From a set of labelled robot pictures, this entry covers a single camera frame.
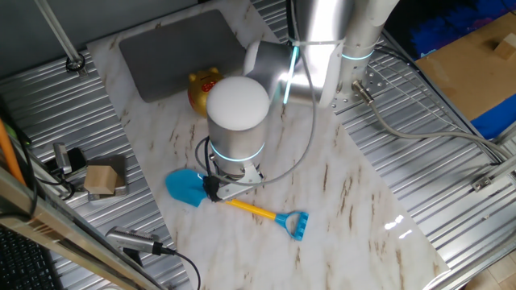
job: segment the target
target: small wooden box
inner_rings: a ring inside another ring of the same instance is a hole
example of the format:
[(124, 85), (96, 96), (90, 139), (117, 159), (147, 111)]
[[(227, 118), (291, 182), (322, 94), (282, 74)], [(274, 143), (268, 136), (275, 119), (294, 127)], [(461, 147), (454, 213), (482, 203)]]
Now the small wooden box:
[(508, 60), (511, 56), (516, 54), (516, 35), (510, 33), (506, 36), (494, 49), (494, 52), (504, 60)]
[(92, 194), (114, 194), (120, 177), (111, 166), (90, 165), (84, 181), (84, 188)]

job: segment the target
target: gray cable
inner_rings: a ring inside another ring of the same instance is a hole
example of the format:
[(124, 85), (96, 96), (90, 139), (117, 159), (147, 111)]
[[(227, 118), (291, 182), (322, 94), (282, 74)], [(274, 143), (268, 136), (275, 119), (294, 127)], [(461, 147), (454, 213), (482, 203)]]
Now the gray cable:
[(428, 133), (428, 134), (402, 133), (400, 131), (393, 129), (391, 126), (389, 126), (389, 124), (387, 124), (387, 122), (385, 122), (385, 120), (381, 117), (380, 112), (378, 112), (377, 106), (374, 104), (374, 102), (369, 104), (369, 107), (371, 108), (373, 113), (377, 116), (378, 122), (380, 122), (380, 124), (392, 135), (396, 135), (398, 137), (405, 138), (405, 139), (437, 138), (437, 137), (442, 137), (442, 136), (466, 138), (466, 139), (471, 139), (473, 141), (483, 143), (485, 146), (490, 147), (490, 148), (494, 149), (495, 151), (500, 152), (507, 159), (512, 157), (512, 155), (509, 154), (509, 152), (505, 151), (503, 148), (499, 147), (497, 144), (492, 143), (481, 137), (475, 136), (473, 134), (468, 134), (468, 133), (463, 133), (463, 132), (433, 132), (433, 133)]
[[(300, 39), (299, 38), (299, 31), (298, 31), (298, 22), (296, 21), (296, 16), (295, 16), (295, 13), (294, 13), (294, 10), (293, 10), (293, 3), (291, 5), (291, 13), (292, 13), (292, 22), (293, 22), (294, 33), (296, 35), (296, 38)], [(211, 174), (212, 176), (215, 176), (215, 177), (219, 178), (220, 180), (222, 180), (224, 182), (227, 182), (227, 183), (232, 183), (232, 184), (237, 184), (237, 185), (242, 185), (242, 186), (250, 186), (251, 185), (252, 187), (258, 187), (258, 186), (262, 186), (262, 185), (266, 185), (266, 184), (271, 184), (273, 182), (276, 182), (276, 181), (280, 180), (283, 177), (288, 176), (306, 158), (306, 155), (308, 154), (308, 151), (310, 150), (310, 147), (312, 146), (312, 142), (314, 140), (315, 120), (317, 119), (317, 98), (315, 97), (314, 84), (312, 83), (312, 77), (310, 76), (310, 70), (308, 69), (308, 65), (306, 64), (305, 54), (303, 53), (301, 47), (299, 47), (299, 55), (301, 56), (301, 58), (303, 60), (303, 68), (305, 69), (306, 78), (308, 79), (308, 84), (310, 85), (310, 91), (311, 91), (311, 94), (312, 94), (312, 106), (313, 106), (312, 109), (313, 109), (313, 112), (314, 112), (313, 113), (313, 118), (312, 118), (312, 129), (310, 131), (310, 138), (308, 139), (308, 144), (306, 145), (306, 149), (303, 152), (303, 155), (301, 155), (301, 158), (299, 159), (299, 161), (291, 169), (287, 170), (285, 173), (281, 174), (280, 176), (278, 176), (276, 178), (273, 178), (271, 180), (257, 182), (257, 183), (238, 182), (238, 181), (234, 181), (234, 180), (231, 180), (229, 178), (226, 178), (224, 176), (220, 176), (220, 175), (215, 174), (215, 173), (212, 173)], [(198, 151), (199, 151), (199, 147), (201, 146), (201, 143), (202, 143), (202, 141), (195, 147), (195, 159), (199, 163), (199, 166), (201, 166), (204, 170), (206, 170), (206, 166), (204, 166), (201, 163), (201, 160), (198, 157)]]
[[(429, 94), (429, 93), (428, 93), (427, 91), (425, 91), (424, 89), (421, 89), (421, 88), (419, 87), (419, 85), (418, 85), (418, 84), (415, 84), (415, 83), (414, 83), (414, 82), (413, 82), (409, 77), (406, 77), (406, 76), (404, 75), (404, 73), (403, 73), (403, 72), (405, 72), (405, 71), (410, 71), (410, 68), (406, 68), (406, 69), (403, 69), (403, 70), (401, 70), (401, 71), (398, 71), (398, 70), (396, 70), (396, 69), (392, 68), (392, 65), (384, 65), (384, 64), (380, 63), (378, 60), (374, 60), (373, 58), (371, 58), (371, 60), (372, 60), (372, 61), (374, 61), (375, 63), (377, 63), (378, 65), (381, 65), (383, 68), (387, 68), (388, 70), (390, 70), (390, 71), (392, 71), (392, 72), (396, 73), (397, 75), (400, 75), (402, 78), (404, 78), (404, 79), (405, 79), (405, 80), (407, 80), (409, 83), (411, 83), (415, 88), (419, 89), (419, 90), (420, 90), (420, 91), (421, 91), (421, 92), (422, 92), (422, 93), (423, 93), (423, 94), (424, 94), (428, 99), (430, 99), (430, 100), (431, 100), (431, 101), (432, 101), (436, 106), (440, 107), (440, 104), (438, 104), (438, 103), (434, 100), (434, 98), (431, 96), (431, 94)], [(396, 89), (400, 90), (401, 92), (403, 92), (406, 96), (411, 97), (410, 95), (408, 95), (407, 93), (405, 93), (404, 91), (402, 91), (401, 89), (399, 89), (399, 88), (398, 88), (397, 86), (395, 86), (394, 84), (392, 84), (392, 83), (391, 83), (391, 85), (392, 85), (394, 88), (396, 88)], [(446, 114), (450, 119), (452, 119), (452, 117), (447, 113), (447, 111), (446, 111), (446, 110), (443, 110), (443, 112), (444, 112), (444, 113), (445, 113), (445, 114)], [(494, 156), (495, 156), (499, 161), (501, 161), (501, 160), (500, 160), (500, 157), (499, 157), (499, 156), (497, 156), (497, 154), (496, 154), (495, 152), (493, 152), (493, 146), (491, 146), (491, 144), (492, 144), (492, 145), (494, 145), (495, 147), (497, 146), (496, 144), (494, 144), (494, 143), (492, 143), (492, 142), (489, 142), (489, 144), (482, 143), (482, 144), (477, 144), (477, 145), (479, 145), (479, 146), (480, 146), (480, 145), (484, 145), (484, 148), (485, 148), (488, 152), (490, 152), (491, 154), (493, 154), (493, 155), (494, 155)]]

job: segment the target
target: gray pad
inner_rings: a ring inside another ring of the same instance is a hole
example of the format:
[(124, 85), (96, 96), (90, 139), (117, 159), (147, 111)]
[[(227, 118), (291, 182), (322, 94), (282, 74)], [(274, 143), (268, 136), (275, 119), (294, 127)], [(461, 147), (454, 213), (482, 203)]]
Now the gray pad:
[(120, 51), (139, 95), (152, 102), (188, 88), (190, 73), (241, 69), (245, 49), (218, 10), (124, 39)]

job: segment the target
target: yellow toy pig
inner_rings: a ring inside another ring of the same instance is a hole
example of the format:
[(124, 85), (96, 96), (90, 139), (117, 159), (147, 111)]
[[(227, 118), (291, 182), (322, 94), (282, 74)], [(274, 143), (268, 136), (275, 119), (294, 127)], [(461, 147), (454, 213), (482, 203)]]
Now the yellow toy pig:
[(216, 68), (208, 71), (198, 71), (197, 74), (188, 75), (190, 85), (188, 87), (188, 99), (193, 110), (206, 118), (206, 99), (211, 88), (224, 77)]

